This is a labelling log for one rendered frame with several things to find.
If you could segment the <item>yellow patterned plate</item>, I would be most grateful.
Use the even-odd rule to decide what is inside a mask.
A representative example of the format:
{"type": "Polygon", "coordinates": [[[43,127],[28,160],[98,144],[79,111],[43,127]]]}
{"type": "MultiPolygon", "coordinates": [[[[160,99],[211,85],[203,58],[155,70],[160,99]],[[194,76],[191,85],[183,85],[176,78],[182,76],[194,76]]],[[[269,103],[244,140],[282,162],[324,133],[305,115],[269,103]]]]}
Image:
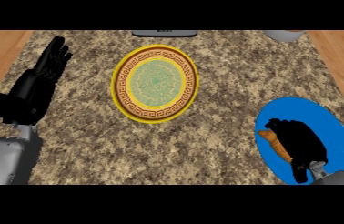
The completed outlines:
{"type": "Polygon", "coordinates": [[[155,44],[135,49],[113,71],[113,101],[123,114],[147,124],[163,123],[188,110],[200,75],[188,54],[155,44]]]}

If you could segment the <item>dark grey appliance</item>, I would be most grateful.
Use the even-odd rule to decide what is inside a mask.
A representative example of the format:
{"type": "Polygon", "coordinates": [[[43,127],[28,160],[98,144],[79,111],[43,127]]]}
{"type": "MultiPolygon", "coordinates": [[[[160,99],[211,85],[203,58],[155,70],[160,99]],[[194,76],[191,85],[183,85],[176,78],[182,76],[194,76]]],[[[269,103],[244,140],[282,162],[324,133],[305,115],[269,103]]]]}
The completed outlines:
{"type": "Polygon", "coordinates": [[[139,37],[194,37],[198,30],[132,30],[132,34],[139,37]]]}

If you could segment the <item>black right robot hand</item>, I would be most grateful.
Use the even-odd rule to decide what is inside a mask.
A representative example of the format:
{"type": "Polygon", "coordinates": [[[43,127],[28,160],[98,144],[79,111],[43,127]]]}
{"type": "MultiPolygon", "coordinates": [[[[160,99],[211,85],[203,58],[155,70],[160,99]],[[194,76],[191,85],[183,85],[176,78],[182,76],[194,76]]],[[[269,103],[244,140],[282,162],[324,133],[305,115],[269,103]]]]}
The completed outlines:
{"type": "Polygon", "coordinates": [[[310,163],[328,163],[325,145],[312,128],[302,121],[272,118],[265,127],[276,133],[276,139],[293,158],[296,182],[306,183],[310,163]]]}

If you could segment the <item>grey round container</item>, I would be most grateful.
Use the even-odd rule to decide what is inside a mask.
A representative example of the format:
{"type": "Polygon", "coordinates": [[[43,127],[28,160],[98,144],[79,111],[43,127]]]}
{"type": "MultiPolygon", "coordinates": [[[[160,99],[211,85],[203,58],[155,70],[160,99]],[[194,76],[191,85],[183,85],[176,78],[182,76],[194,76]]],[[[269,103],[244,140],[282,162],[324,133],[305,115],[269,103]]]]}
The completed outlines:
{"type": "Polygon", "coordinates": [[[293,42],[302,37],[302,35],[303,35],[303,33],[306,31],[305,30],[297,30],[297,31],[291,31],[291,30],[265,30],[263,32],[276,41],[279,41],[279,42],[293,42]]]}

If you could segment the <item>brown croissant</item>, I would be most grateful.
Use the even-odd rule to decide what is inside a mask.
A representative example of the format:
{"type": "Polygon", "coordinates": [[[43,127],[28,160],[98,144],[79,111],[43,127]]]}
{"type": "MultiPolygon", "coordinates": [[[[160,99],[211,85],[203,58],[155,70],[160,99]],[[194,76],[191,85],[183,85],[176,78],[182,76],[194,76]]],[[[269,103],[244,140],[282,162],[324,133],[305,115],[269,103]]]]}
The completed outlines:
{"type": "Polygon", "coordinates": [[[276,154],[281,156],[281,158],[291,163],[293,157],[284,148],[278,138],[276,133],[272,130],[260,130],[259,135],[263,137],[263,139],[269,142],[272,149],[275,150],[276,154]]]}

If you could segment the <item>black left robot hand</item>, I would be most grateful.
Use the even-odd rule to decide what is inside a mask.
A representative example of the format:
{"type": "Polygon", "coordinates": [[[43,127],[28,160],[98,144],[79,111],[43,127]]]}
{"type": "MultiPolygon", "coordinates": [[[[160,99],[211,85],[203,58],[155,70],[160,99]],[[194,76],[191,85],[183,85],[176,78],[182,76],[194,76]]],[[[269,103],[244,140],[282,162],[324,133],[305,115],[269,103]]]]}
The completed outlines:
{"type": "Polygon", "coordinates": [[[65,38],[56,36],[49,43],[37,64],[18,78],[8,94],[0,93],[0,118],[5,124],[34,125],[45,117],[68,60],[65,38]]]}

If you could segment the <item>blue plate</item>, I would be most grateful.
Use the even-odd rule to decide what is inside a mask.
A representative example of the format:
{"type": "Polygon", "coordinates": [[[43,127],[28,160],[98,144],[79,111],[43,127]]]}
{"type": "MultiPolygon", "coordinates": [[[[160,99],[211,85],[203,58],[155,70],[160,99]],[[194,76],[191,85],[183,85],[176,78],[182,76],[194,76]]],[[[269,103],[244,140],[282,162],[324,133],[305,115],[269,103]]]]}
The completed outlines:
{"type": "MultiPolygon", "coordinates": [[[[328,173],[344,170],[344,124],[333,112],[315,101],[303,97],[281,97],[272,100],[260,110],[256,118],[256,131],[266,130],[272,118],[305,122],[318,135],[328,156],[324,169],[328,173]]],[[[281,158],[260,134],[256,143],[266,166],[288,185],[297,185],[291,164],[281,158]]]]}

